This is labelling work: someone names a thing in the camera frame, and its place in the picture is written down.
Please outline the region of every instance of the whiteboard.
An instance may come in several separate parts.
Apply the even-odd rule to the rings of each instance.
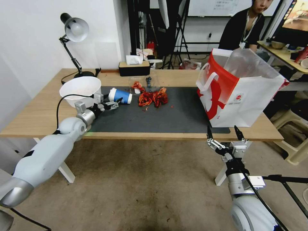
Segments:
[[[279,1],[273,0],[263,15],[273,16]],[[251,0],[190,0],[188,16],[233,16],[251,4]]]

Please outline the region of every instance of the paper cup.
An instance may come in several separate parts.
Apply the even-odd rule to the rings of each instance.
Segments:
[[[132,101],[133,95],[126,91],[121,91],[119,89],[113,88],[109,92],[109,101],[117,101],[120,98],[123,98],[121,100],[121,103],[123,104],[130,104]]]

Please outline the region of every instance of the lamp arm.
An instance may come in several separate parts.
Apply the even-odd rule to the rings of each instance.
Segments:
[[[74,58],[74,57],[72,56],[72,54],[70,53],[69,49],[68,49],[67,46],[66,46],[66,43],[67,43],[68,41],[70,41],[70,40],[69,40],[68,38],[65,38],[65,37],[66,37],[66,35],[64,35],[63,37],[59,38],[59,40],[61,41],[61,43],[62,43],[62,45],[64,46],[64,48],[65,48],[66,52],[68,53],[68,55],[71,57],[71,60],[72,60],[73,64],[74,64],[75,67],[78,69],[78,73],[79,73],[79,74],[82,74],[82,70],[81,70],[82,67],[81,67],[80,63],[77,61],[76,58]]]

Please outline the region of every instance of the robotic arm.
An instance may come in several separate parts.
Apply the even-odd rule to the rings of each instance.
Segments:
[[[45,136],[18,162],[12,178],[0,186],[1,206],[13,208],[22,203],[57,171],[93,121],[105,110],[118,108],[122,100],[104,103],[102,94],[93,98],[94,106],[88,109],[83,102],[76,102],[77,116],[64,119],[52,135]]]

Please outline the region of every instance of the plastic bag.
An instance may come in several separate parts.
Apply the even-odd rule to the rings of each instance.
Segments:
[[[185,58],[184,62],[182,62],[180,64],[179,69],[182,69],[182,70],[200,70],[201,69],[201,63],[194,62],[192,60]]]
[[[234,50],[224,69],[238,78],[261,76],[273,79],[280,75],[251,49]]]

